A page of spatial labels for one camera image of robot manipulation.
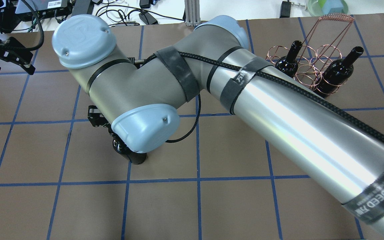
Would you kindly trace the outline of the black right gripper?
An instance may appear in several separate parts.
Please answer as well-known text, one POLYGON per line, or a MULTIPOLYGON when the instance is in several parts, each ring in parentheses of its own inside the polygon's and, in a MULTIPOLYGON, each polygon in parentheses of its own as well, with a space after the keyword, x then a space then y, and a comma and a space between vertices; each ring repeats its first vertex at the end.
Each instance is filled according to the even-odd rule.
POLYGON ((104 117, 102 112, 95 105, 89 105, 87 108, 87 119, 93 127, 105 127, 108 129, 109 134, 119 140, 119 136, 113 131, 109 121, 104 117))

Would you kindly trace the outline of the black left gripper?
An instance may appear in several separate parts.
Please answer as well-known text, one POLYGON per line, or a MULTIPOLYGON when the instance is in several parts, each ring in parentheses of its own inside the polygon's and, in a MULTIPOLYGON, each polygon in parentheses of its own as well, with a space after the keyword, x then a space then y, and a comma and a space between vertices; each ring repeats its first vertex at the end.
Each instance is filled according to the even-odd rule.
POLYGON ((9 37, 5 42, 1 42, 0 44, 0 60, 18 65, 29 75, 35 73, 36 68, 31 64, 33 58, 32 52, 26 50, 5 50, 1 48, 4 45, 24 47, 17 39, 9 37))

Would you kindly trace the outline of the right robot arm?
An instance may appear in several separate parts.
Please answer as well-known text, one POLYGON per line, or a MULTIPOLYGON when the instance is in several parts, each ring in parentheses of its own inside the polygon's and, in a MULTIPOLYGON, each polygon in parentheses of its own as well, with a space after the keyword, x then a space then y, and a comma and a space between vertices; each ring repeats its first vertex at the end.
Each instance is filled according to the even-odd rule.
POLYGON ((248 51, 232 17, 200 24, 140 68, 93 15, 61 23, 52 47, 130 151, 165 143, 180 124, 177 109, 206 89, 384 236, 384 135, 248 51))

